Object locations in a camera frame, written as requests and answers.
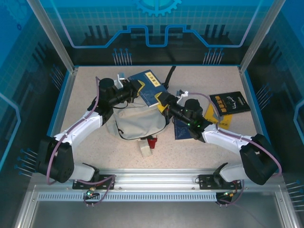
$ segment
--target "blue book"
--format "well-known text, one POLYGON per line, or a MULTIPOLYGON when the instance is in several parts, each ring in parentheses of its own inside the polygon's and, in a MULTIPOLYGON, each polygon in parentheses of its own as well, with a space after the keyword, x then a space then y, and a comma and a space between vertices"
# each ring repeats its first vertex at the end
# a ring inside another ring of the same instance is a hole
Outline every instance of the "blue book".
POLYGON ((185 123, 175 117, 173 118, 173 123, 175 140, 193 139, 188 131, 189 127, 185 123))
POLYGON ((149 107, 158 105, 159 102, 155 98, 156 94, 167 91, 151 70, 132 75, 128 79, 130 81, 139 80, 145 84, 140 90, 139 95, 149 107))

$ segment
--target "black mounting bracket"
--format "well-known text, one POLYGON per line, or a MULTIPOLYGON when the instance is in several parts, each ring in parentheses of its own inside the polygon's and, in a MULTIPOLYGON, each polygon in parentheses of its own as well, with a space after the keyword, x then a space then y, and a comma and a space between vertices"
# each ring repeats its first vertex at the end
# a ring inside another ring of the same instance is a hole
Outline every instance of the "black mounting bracket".
MULTIPOLYGON (((219 186, 215 180, 213 174, 210 175, 199 175, 196 183, 199 184, 200 190, 235 190, 236 186, 232 182, 224 182, 219 186)), ((237 189, 242 189, 241 182, 237 183, 237 189)))
MULTIPOLYGON (((102 174, 100 174, 98 181, 101 181, 101 180, 103 180, 105 178, 108 178, 110 176, 111 175, 102 175, 102 174)), ((98 186, 91 185, 91 184, 83 184, 83 183, 80 183, 78 181, 74 181, 72 189, 74 189, 74 190, 88 190, 91 187, 96 187, 96 190, 107 190, 108 187, 109 187, 109 185, 111 184, 111 181, 112 181, 112 179, 109 179, 109 180, 105 181, 104 183, 102 183, 102 184, 100 184, 98 186)), ((112 186, 110 187, 110 190, 114 189, 114 184, 115 184, 115 181, 113 182, 112 186)))

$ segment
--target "metal base plate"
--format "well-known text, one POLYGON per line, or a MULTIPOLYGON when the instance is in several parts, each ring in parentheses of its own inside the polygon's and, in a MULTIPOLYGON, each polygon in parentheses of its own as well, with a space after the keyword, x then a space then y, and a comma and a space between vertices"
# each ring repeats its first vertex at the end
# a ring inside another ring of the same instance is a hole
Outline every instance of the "metal base plate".
MULTIPOLYGON (((99 176, 99 180, 103 180, 105 178, 108 178, 110 177, 111 175, 100 175, 99 176)), ((103 184, 99 185, 99 186, 96 186, 96 189, 97 190, 107 190, 109 185, 111 184, 111 179, 105 181, 103 184)), ((114 184, 115 182, 113 182, 112 186, 110 187, 110 190, 113 190, 114 189, 114 184)), ((83 184, 83 183, 80 183, 80 182, 73 182, 73 186, 72 186, 72 189, 74 190, 88 190, 92 187, 93 185, 89 185, 89 184, 83 184)))

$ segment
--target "yellow book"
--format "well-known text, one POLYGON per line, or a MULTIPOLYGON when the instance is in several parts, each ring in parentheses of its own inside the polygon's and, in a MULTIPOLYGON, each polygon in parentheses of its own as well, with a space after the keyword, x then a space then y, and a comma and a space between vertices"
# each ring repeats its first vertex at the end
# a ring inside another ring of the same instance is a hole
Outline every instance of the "yellow book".
MULTIPOLYGON (((209 107, 207 109, 207 112, 205 113, 205 119, 213 122, 214 124, 216 124, 218 122, 218 120, 216 119, 216 114, 214 113, 214 110, 212 108, 212 104, 209 104, 209 107)), ((218 125, 220 128, 226 129, 228 130, 230 127, 230 123, 232 120, 232 115, 224 115, 221 118, 224 118, 220 124, 218 125)))

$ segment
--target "red object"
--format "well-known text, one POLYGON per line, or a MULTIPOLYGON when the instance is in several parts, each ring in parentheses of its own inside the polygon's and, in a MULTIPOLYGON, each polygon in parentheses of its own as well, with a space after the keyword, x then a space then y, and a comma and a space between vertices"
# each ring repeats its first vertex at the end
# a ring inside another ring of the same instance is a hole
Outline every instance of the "red object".
POLYGON ((157 138, 148 139, 148 144, 150 146, 150 149, 154 149, 155 148, 156 142, 157 142, 157 138))

